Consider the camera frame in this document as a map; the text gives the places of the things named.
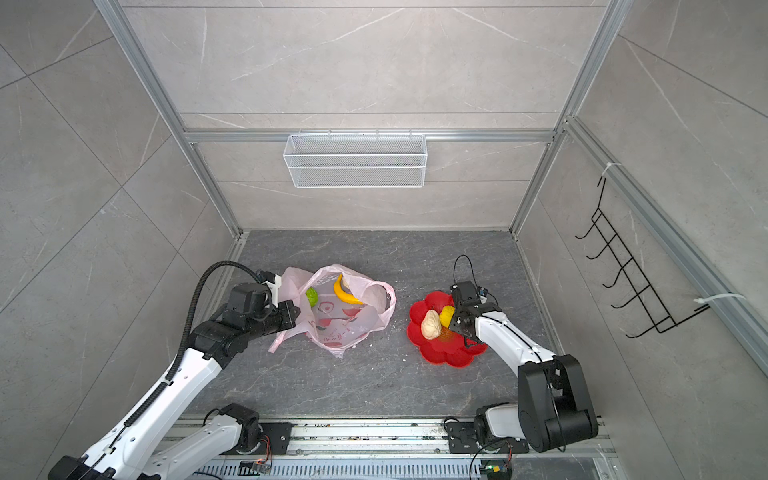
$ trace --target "gray tile wall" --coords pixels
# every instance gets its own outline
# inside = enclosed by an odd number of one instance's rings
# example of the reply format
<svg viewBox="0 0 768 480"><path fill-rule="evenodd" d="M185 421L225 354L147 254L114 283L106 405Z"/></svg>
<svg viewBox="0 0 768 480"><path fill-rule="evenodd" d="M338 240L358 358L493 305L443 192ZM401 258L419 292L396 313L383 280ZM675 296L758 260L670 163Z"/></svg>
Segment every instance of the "gray tile wall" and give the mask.
<svg viewBox="0 0 768 480"><path fill-rule="evenodd" d="M552 128L597 0L130 0L189 128ZM505 229L541 144L429 145L422 189L297 190L279 144L202 144L244 228Z"/></svg>
<svg viewBox="0 0 768 480"><path fill-rule="evenodd" d="M768 319L768 3L638 0L579 116Z"/></svg>
<svg viewBox="0 0 768 480"><path fill-rule="evenodd" d="M618 263L609 253L587 259L605 245L595 230L576 238L591 225L600 173L567 140L520 241L565 350L584 365L629 478L760 478L768 428L760 399L768 379L712 312L665 333L627 338L650 326L648 316L638 300L611 306L634 295L629 283L621 276L605 288ZM673 317L690 315L699 295L650 232L610 187L601 205ZM612 245L628 258L617 241ZM637 270L630 277L644 286ZM659 305L644 298L656 313Z"/></svg>
<svg viewBox="0 0 768 480"><path fill-rule="evenodd" d="M1 3L0 477L127 412L231 243L93 3Z"/></svg>

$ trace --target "red tray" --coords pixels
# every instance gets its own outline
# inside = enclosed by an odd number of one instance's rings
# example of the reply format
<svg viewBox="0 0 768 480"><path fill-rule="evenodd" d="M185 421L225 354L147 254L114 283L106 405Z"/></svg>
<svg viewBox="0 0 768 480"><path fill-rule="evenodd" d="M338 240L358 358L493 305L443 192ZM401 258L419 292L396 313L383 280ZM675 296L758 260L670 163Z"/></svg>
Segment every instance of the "red tray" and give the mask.
<svg viewBox="0 0 768 480"><path fill-rule="evenodd" d="M418 346L424 360L432 365L448 363L452 367L463 369L472 363L473 358L482 355L488 349L488 346L467 340L467 343L470 345L467 348L464 346L463 336L445 327L442 328L441 335L436 339L427 340L422 335L422 320L424 320L427 312L435 310L437 313L440 313L446 305L452 306L453 298L444 292L432 292L424 300L419 300L411 305L409 312L411 323L408 324L408 338L411 340L411 343Z"/></svg>

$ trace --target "white zip tie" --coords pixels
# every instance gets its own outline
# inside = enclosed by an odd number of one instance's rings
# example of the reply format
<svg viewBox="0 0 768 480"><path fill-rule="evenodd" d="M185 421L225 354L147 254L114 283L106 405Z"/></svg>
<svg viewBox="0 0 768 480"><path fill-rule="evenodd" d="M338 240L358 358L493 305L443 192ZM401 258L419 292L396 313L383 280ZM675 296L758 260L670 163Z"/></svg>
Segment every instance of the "white zip tie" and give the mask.
<svg viewBox="0 0 768 480"><path fill-rule="evenodd" d="M694 298L694 302L705 304L710 302L711 300L717 300L719 298L727 298L727 297L741 298L742 300L746 300L746 297L744 295L740 295L738 293L718 293L717 295L708 296L707 298Z"/></svg>
<svg viewBox="0 0 768 480"><path fill-rule="evenodd" d="M605 164L605 170L603 170L603 173L600 174L601 177L605 177L605 172L608 171L609 168L613 167L614 165L621 165L621 164L613 164L611 162L608 162Z"/></svg>

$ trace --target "pink plastic bag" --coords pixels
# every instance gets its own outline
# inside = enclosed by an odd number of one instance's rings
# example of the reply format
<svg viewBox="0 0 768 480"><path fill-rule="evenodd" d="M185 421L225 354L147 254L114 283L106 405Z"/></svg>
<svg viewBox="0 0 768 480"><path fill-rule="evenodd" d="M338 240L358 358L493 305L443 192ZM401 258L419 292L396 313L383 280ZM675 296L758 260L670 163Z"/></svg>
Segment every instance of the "pink plastic bag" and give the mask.
<svg viewBox="0 0 768 480"><path fill-rule="evenodd" d="M344 276L349 291L363 305L345 303L333 292L333 284L339 275ZM319 297L314 307L310 307L306 297L310 287L317 291ZM344 356L344 350L366 339L369 333L385 329L395 311L396 302L395 290L388 283L376 282L337 263L325 266L314 274L287 268L277 298L279 302L293 300L301 313L294 328L277 334L270 346L271 353L275 353L286 339L306 333L314 343L338 358Z"/></svg>

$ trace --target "wire basket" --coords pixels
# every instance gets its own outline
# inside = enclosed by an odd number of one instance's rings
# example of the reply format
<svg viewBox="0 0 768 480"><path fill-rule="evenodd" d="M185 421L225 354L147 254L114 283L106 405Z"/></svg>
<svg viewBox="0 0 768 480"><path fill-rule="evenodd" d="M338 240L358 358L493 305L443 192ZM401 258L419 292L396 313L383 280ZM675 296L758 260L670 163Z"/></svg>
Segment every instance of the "wire basket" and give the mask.
<svg viewBox="0 0 768 480"><path fill-rule="evenodd" d="M283 152L296 188L423 187L423 134L292 134Z"/></svg>

